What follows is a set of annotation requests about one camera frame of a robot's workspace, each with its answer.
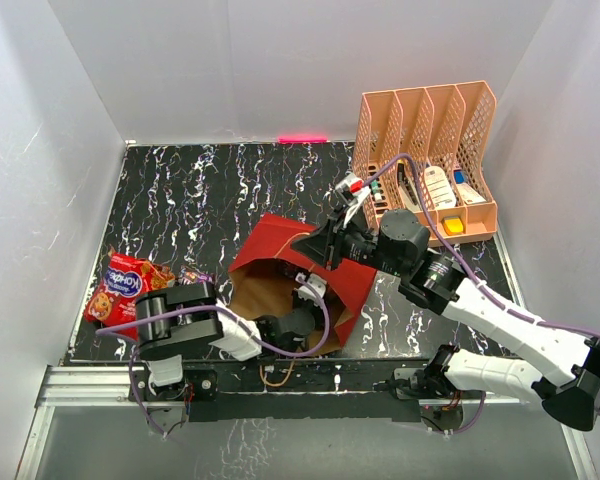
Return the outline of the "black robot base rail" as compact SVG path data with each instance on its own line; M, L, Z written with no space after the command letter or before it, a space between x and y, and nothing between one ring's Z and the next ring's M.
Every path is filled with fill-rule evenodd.
M149 369L134 368L129 397L149 410L176 407L185 422L241 419L389 419L418 423L424 416L437 429L468 420L464 408L480 393L455 393L424 379L422 361L397 359L189 361L182 376L157 386Z

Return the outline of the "red brown paper bag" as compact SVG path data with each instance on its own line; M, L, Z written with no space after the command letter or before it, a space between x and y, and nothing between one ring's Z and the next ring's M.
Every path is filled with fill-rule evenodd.
M374 285L376 270L343 260L327 271L291 249L291 242L313 230L295 220L267 213L257 222L230 265L233 286L229 308L247 320L263 315L281 317L292 311L298 274L326 281L325 303L330 328L320 355L341 350L351 336Z

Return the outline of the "purple M&M's pack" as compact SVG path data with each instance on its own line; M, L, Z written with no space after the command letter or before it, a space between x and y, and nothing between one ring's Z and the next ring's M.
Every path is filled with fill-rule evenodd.
M178 283L180 285L190 285L203 282L214 283L215 278L213 275L189 268L182 268L178 275Z

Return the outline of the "red candy bag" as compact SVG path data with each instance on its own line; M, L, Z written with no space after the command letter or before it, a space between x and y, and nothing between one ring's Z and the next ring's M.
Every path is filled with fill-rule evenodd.
M135 320L135 301L139 296L174 284L175 274L169 266L113 251L83 317L107 327L130 323Z

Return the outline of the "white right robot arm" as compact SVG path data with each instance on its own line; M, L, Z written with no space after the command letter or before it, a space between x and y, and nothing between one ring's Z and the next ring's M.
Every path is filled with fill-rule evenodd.
M327 270L349 260L391 274L414 305L466 325L514 355L442 346L422 373L433 394L493 392L538 404L570 428L592 430L600 417L600 337L530 314L473 280L452 251L437 252L428 242L428 229L408 210L385 213L378 231L371 232L340 209L291 248Z

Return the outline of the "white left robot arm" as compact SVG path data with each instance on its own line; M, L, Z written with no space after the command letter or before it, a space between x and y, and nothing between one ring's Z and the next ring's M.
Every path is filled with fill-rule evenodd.
M328 326L326 282L315 274L297 277L291 311L249 321L220 301L209 282L186 284L141 295L135 301L139 358L149 370L148 384L174 399L186 387L184 357L212 345L238 361L264 350L289 356L319 324Z

